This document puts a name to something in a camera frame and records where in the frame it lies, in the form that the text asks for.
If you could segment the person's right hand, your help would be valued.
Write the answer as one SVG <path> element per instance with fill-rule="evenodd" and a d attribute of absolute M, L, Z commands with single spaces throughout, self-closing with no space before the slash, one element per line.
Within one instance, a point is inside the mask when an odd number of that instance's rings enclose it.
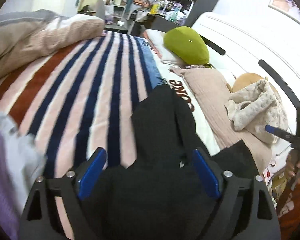
<path fill-rule="evenodd" d="M 286 159 L 285 175 L 287 179 L 297 176 L 295 181 L 300 184 L 300 160 L 298 160 L 297 150 L 291 150 Z"/>

